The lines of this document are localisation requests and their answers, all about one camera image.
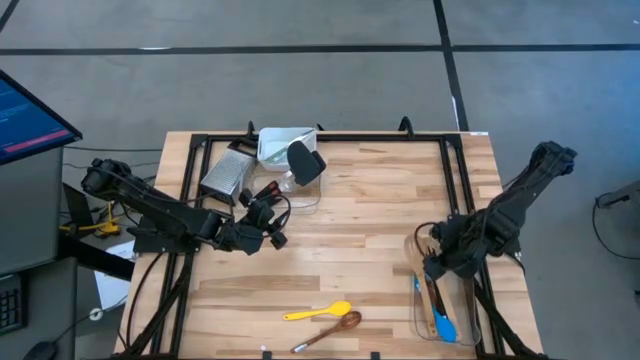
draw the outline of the wooden tabletop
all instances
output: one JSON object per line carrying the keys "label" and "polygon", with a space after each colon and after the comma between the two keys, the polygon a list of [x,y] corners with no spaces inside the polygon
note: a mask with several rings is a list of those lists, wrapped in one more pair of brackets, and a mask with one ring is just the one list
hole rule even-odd
{"label": "wooden tabletop", "polygon": [[[191,134],[167,134],[158,169],[156,188],[176,198]],[[462,139],[476,207],[482,208],[501,191],[491,143],[485,135],[463,133]],[[215,143],[212,165],[226,145]],[[475,358],[474,338],[455,276],[448,274],[439,285],[461,344],[426,341],[416,334],[416,326],[424,325],[423,336],[435,336],[428,321],[414,322],[413,272],[405,242],[417,225],[443,221],[450,211],[437,144],[319,142],[318,151],[327,169],[316,190],[304,194],[309,206],[294,209],[284,230],[289,239],[285,248],[276,251],[265,241],[252,256],[208,246],[196,255],[180,358],[260,358],[264,350],[272,351],[274,358],[369,358],[372,351],[395,359]],[[464,204],[455,157],[450,153],[459,203]],[[195,196],[199,178],[199,165],[195,168],[190,197]],[[219,204],[208,200],[205,207]],[[146,254],[136,262],[122,333],[133,293],[154,257]],[[144,283],[134,311],[132,338],[157,308],[166,257]],[[525,344],[542,351],[522,271],[503,258],[489,256],[488,264],[498,309]],[[330,328],[337,318],[284,321],[282,316],[324,308],[336,300],[351,302],[362,313],[362,323],[300,354],[290,354],[289,349]],[[484,342],[491,351],[486,316],[480,315]],[[169,348],[173,311],[167,319],[163,351]],[[116,351],[121,350],[118,342]]]}

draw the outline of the yellow spoon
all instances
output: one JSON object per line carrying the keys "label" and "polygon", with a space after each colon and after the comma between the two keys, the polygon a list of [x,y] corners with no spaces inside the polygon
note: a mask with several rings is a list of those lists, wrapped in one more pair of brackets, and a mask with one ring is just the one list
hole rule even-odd
{"label": "yellow spoon", "polygon": [[336,301],[326,309],[301,311],[297,313],[286,314],[283,318],[285,320],[300,320],[311,316],[331,314],[333,316],[343,316],[351,311],[351,304],[348,301]]}

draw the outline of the concrete floor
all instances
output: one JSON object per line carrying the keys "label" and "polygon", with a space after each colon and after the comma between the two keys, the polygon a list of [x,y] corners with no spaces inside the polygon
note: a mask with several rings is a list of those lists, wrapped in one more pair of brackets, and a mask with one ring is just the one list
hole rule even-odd
{"label": "concrete floor", "polygon": [[[454,45],[640,43],[637,1],[443,2]],[[0,33],[0,49],[439,42],[427,0],[21,0]],[[456,53],[455,61],[470,130],[490,133],[504,179],[540,141],[579,153],[575,172],[530,209],[521,236],[547,354],[637,358],[640,265],[597,243],[591,206],[640,179],[640,52]],[[0,68],[75,124],[83,146],[160,147],[166,131],[242,129],[248,120],[380,130],[408,115],[420,130],[457,128],[439,52],[0,56]],[[83,165],[95,155],[67,150],[65,161]],[[99,155],[130,163],[159,156]],[[66,182],[81,177],[65,168]],[[613,248],[640,256],[633,211],[601,211],[597,223]],[[98,302],[91,273],[80,277],[84,315]],[[118,321],[114,313],[83,324],[77,357],[108,355]]]}

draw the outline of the grater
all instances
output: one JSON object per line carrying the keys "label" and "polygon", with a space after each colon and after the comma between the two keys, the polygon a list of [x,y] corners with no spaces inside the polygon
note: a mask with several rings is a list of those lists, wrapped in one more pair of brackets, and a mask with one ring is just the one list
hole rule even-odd
{"label": "grater", "polygon": [[256,155],[241,150],[240,145],[257,148],[255,141],[247,138],[232,141],[222,158],[200,182],[211,192],[211,196],[231,205],[238,201],[257,163]]}

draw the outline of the monitor screen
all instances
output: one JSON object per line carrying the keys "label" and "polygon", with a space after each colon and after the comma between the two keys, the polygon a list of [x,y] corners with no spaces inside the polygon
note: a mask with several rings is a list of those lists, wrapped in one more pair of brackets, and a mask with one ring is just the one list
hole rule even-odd
{"label": "monitor screen", "polygon": [[0,165],[80,138],[58,114],[0,74]]}

